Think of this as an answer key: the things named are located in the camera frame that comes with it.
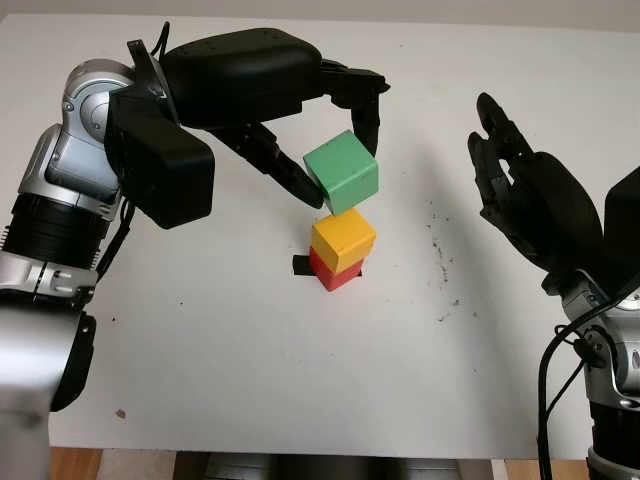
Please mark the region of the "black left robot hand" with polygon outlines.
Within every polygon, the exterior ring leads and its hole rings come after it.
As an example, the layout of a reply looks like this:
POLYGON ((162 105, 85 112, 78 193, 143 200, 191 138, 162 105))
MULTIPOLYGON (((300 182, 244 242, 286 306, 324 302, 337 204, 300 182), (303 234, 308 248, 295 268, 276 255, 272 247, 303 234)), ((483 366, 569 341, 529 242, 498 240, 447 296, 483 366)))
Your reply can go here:
POLYGON ((374 154, 384 76, 326 59, 312 44, 274 28, 195 40, 159 63, 181 125, 212 134, 294 197, 320 208, 320 188, 285 153, 265 122, 296 115, 329 96, 350 111, 355 136, 374 154))

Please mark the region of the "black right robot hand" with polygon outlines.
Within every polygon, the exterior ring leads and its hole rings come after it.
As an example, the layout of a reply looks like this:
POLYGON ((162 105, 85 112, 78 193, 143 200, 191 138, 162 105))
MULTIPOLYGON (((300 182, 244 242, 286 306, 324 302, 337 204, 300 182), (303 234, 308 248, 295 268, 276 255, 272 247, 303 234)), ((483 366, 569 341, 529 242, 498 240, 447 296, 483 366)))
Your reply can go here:
POLYGON ((488 93, 478 96, 476 108, 487 136, 473 132, 467 146, 482 201, 480 215, 547 272, 545 290, 557 290, 601 253, 595 206, 556 157, 531 148, 488 93))

